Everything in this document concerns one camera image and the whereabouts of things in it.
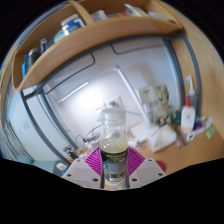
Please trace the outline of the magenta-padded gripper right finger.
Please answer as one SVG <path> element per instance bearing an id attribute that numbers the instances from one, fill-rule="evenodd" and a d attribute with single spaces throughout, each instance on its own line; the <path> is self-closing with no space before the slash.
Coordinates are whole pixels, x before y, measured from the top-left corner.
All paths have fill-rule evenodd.
<path id="1" fill-rule="evenodd" d="M 145 158 L 135 149 L 128 148 L 125 177 L 127 189 L 143 187 L 165 176 L 165 172 L 153 158 Z"/>

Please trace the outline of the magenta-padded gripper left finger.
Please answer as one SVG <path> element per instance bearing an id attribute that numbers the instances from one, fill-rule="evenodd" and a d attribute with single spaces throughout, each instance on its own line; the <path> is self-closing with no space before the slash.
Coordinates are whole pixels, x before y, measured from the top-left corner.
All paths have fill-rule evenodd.
<path id="1" fill-rule="evenodd" d="M 84 154 L 70 165 L 63 175 L 65 180 L 84 188 L 102 188 L 102 159 L 100 148 Z"/>

